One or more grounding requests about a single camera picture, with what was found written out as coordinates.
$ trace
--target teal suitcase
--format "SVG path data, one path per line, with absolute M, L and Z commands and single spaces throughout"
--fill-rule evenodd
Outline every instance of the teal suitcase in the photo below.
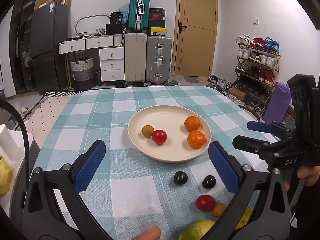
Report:
M 147 33 L 150 0 L 130 0 L 128 29 Z

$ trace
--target purple bag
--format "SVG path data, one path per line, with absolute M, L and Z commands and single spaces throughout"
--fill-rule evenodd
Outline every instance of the purple bag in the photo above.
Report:
M 262 120 L 268 123 L 281 123 L 289 107 L 290 101 L 291 94 L 289 85 L 284 82 L 277 82 Z

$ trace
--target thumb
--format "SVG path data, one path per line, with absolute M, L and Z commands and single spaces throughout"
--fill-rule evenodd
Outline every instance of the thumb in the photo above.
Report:
M 151 227 L 144 231 L 142 234 L 136 236 L 132 240 L 159 240 L 160 239 L 160 228 Z

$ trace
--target shoe rack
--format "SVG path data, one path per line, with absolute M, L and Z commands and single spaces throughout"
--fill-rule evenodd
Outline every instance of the shoe rack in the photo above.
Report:
M 275 64 L 275 66 L 274 66 L 274 67 L 269 67 L 269 66 L 267 66 L 267 65 L 263 65 L 263 64 L 258 63 L 258 62 L 256 62 L 256 61 L 252 61 L 252 60 L 249 60 L 249 59 L 243 59 L 243 58 L 237 57 L 237 60 L 238 60 L 239 63 L 243 63 L 243 64 L 244 64 L 244 63 L 247 63 L 247 64 L 250 64 L 250 63 L 251 63 L 251 64 L 250 64 L 251 67 L 257 67 L 257 68 L 259 68 L 259 74 L 260 74 L 260 71 L 261 71 L 262 69 L 271 70 L 272 73 L 273 73 L 273 82 L 272 82 L 271 84 L 268 84 L 268 83 L 266 83 L 266 82 L 264 82 L 264 81 L 261 81 L 261 80 L 259 80 L 259 79 L 257 79 L 257 78 L 254 78 L 253 76 L 248 75 L 248 73 L 246 73 L 246 72 L 242 72 L 242 71 L 239 71 L 239 70 L 235 70 L 235 71 L 236 71 L 236 75 L 237 75 L 237 77 L 238 77 L 237 80 L 239 80 L 241 76 L 246 76 L 246 77 L 252 79 L 253 81 L 262 84 L 262 87 L 263 87 L 263 88 L 265 88 L 265 89 L 267 89 L 267 90 L 270 91 L 270 96 L 269 96 L 266 100 L 263 100 L 263 99 L 261 99 L 260 97 L 257 97 L 257 96 L 254 95 L 253 93 L 249 92 L 248 90 L 245 90 L 245 89 L 243 89 L 242 87 L 239 87 L 238 85 L 233 84 L 233 86 L 234 86 L 235 88 L 237 88 L 237 89 L 239 89 L 240 91 L 246 93 L 247 96 L 250 96 L 250 97 L 253 98 L 255 101 L 258 101 L 258 102 L 263 103 L 263 104 L 265 105 L 264 111 L 260 114 L 260 116 L 262 116 L 263 113 L 265 112 L 265 110 L 266 110 L 266 108 L 267 108 L 267 105 L 268 105 L 268 103 L 269 103 L 269 100 L 270 100 L 270 98 L 271 98 L 271 94 L 272 94 L 272 92 L 273 92 L 273 90 L 274 90 L 274 85 L 276 84 L 276 78 L 277 78 L 278 73 L 279 73 L 279 61 L 280 61 L 281 55 L 280 55 L 280 54 L 277 54 L 277 52 L 274 51 L 274 50 L 265 49 L 265 48 L 260 48 L 260 47 L 254 47 L 254 46 L 249 46 L 249 45 L 239 44 L 239 43 L 237 43 L 237 44 L 239 45 L 239 48 L 243 48 L 243 47 L 244 47 L 244 49 L 250 49 L 251 51 L 254 50 L 254 51 L 257 51 L 257 52 L 262 52 L 262 53 L 264 53 L 266 56 L 271 56 L 271 57 L 275 57 L 275 58 L 276 58 L 276 64 Z

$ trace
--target tablecloth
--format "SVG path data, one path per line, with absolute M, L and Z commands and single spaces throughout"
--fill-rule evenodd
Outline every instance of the tablecloth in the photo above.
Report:
M 96 139 L 106 143 L 107 151 L 87 190 L 80 196 L 90 212 L 113 239 L 128 239 L 151 226 L 159 226 L 161 239 L 177 240 L 190 222 L 215 220 L 209 212 L 195 207 L 195 200 L 209 194 L 228 204 L 229 193 L 206 150 L 185 163 L 163 163 L 143 155 L 127 134 L 130 118 L 154 105 L 182 106 L 202 116 L 218 141 L 241 164 L 258 171 L 267 165 L 257 155 L 234 149 L 237 135 L 274 142 L 270 134 L 247 129 L 252 118 L 214 89 L 203 86 L 152 86 L 89 90 L 75 95 L 53 125 L 36 160 L 45 171 L 59 169 L 74 160 Z M 173 183 L 176 171 L 184 171 L 188 182 Z M 207 190 L 201 186 L 207 175 L 217 184 Z M 252 197 L 254 203 L 257 194 Z M 76 227 L 65 206 L 60 208 L 69 225 Z

